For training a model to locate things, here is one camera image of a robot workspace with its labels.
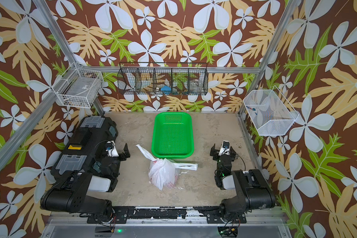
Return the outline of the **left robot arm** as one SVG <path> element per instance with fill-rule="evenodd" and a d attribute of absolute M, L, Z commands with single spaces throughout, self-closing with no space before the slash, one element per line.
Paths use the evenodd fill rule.
<path fill-rule="evenodd" d="M 104 217 L 109 220 L 113 215 L 112 203 L 105 199 L 88 196 L 88 191 L 112 192 L 117 183 L 121 161 L 129 158 L 128 145 L 118 157 L 104 157 L 105 163 L 99 165 L 104 174 L 95 176 L 91 172 L 72 172 L 63 176 L 41 198 L 43 210 L 67 213 L 83 213 L 90 217 Z"/>

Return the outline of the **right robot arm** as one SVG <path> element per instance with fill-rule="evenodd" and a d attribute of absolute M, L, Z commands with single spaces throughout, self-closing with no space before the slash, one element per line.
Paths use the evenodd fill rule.
<path fill-rule="evenodd" d="M 236 192 L 236 196 L 221 201 L 215 211 L 216 218 L 224 222 L 238 220 L 242 223 L 246 212 L 276 206 L 274 193 L 259 169 L 232 170 L 237 153 L 228 141 L 223 141 L 220 149 L 212 146 L 210 156 L 217 162 L 214 172 L 216 186 L 221 190 Z"/>

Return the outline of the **white plastic bag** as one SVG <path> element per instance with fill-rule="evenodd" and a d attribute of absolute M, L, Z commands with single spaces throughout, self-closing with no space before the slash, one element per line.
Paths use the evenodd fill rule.
<path fill-rule="evenodd" d="M 137 144 L 136 147 L 146 159 L 151 161 L 148 176 L 151 183 L 159 190 L 163 190 L 163 187 L 174 187 L 180 169 L 192 171 L 197 171 L 198 169 L 198 164 L 176 163 L 167 158 L 154 158 L 150 152 L 139 144 Z"/>

